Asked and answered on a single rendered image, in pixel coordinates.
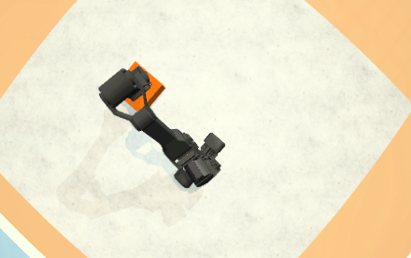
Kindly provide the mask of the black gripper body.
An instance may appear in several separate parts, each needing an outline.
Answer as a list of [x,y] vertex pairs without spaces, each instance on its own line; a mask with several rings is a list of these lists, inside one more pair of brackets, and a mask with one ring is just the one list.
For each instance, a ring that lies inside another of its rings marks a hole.
[[[214,152],[220,153],[225,147],[225,143],[213,133],[209,133],[209,135],[204,139],[204,142],[205,143],[201,147],[201,150],[199,150],[202,153],[201,155],[199,155],[199,157],[202,159],[205,156],[211,157]],[[174,178],[184,188],[189,188],[193,184],[193,181],[191,180],[187,172],[183,170],[183,168],[180,171],[177,171],[176,173],[174,173]]]

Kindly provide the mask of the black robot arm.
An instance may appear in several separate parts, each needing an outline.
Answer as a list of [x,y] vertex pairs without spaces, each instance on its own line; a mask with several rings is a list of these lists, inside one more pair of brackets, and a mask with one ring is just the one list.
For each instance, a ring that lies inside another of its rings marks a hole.
[[[181,133],[178,129],[170,129],[156,117],[146,97],[146,92],[151,89],[151,86],[148,71],[144,71],[138,65],[133,71],[120,69],[99,86],[98,91],[101,92],[99,97],[112,114],[130,121],[138,132],[143,131],[159,143],[165,157],[178,171],[184,167],[196,187],[207,184],[219,174],[221,164],[207,156],[200,158],[199,155],[202,153],[198,150],[199,146],[189,134]],[[133,116],[116,110],[125,99],[129,98],[134,102],[141,95],[143,95],[144,106]],[[178,162],[176,163],[175,160]]]

